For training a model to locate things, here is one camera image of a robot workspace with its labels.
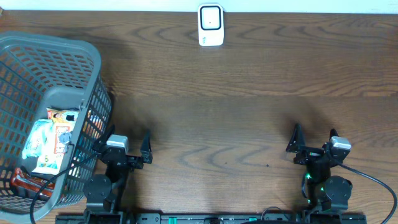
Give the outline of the red snack bar wrapper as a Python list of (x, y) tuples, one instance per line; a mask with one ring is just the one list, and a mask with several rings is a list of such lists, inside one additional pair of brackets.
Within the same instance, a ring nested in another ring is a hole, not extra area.
[(14, 169), (10, 180), (12, 192), (25, 198), (33, 198), (46, 183), (47, 180), (31, 176), (19, 167)]

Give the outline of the yellow white snack bag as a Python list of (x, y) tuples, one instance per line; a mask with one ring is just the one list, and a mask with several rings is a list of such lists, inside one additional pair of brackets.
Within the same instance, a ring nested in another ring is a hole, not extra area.
[(72, 140), (79, 111), (47, 108), (49, 127), (45, 130), (44, 146), (33, 173), (55, 175), (60, 172), (63, 157)]

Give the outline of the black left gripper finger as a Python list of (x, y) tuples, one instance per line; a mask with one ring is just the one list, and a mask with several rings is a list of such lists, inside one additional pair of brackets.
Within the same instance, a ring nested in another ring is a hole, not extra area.
[(151, 149), (151, 145), (150, 145), (150, 131), (147, 130), (142, 145), (141, 145), (141, 158), (143, 163), (146, 164), (151, 164), (152, 160), (153, 160), (153, 154), (152, 154), (152, 149)]
[(107, 140), (115, 132), (115, 125), (111, 125), (93, 144), (92, 150), (95, 152), (104, 152), (106, 150)]

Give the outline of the teal wet wipes pack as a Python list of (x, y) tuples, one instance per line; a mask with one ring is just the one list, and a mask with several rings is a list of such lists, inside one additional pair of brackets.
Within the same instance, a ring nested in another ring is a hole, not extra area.
[(31, 129), (31, 132), (25, 142), (22, 151), (22, 158), (39, 157), (42, 155), (47, 142), (47, 137), (52, 132), (53, 121), (51, 119), (37, 120)]

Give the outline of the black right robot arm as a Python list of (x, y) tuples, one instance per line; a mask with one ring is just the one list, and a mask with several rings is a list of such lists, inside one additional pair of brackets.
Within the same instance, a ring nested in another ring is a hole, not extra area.
[(296, 124), (286, 151), (295, 154), (294, 164), (306, 167), (302, 194), (309, 203), (298, 217), (304, 223), (342, 223), (353, 185), (348, 179), (332, 175), (331, 168), (341, 164), (351, 152), (349, 140), (332, 129), (321, 148), (310, 147), (305, 144), (301, 125)]

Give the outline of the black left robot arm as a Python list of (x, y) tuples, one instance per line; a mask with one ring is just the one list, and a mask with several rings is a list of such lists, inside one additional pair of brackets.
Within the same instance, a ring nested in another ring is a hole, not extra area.
[(140, 156), (130, 156), (126, 136), (114, 133), (111, 126), (93, 145), (98, 159), (106, 165), (104, 174), (95, 174), (84, 185), (86, 208), (83, 223), (134, 223), (134, 215), (121, 210), (121, 199), (129, 174), (153, 160), (150, 131), (144, 135)]

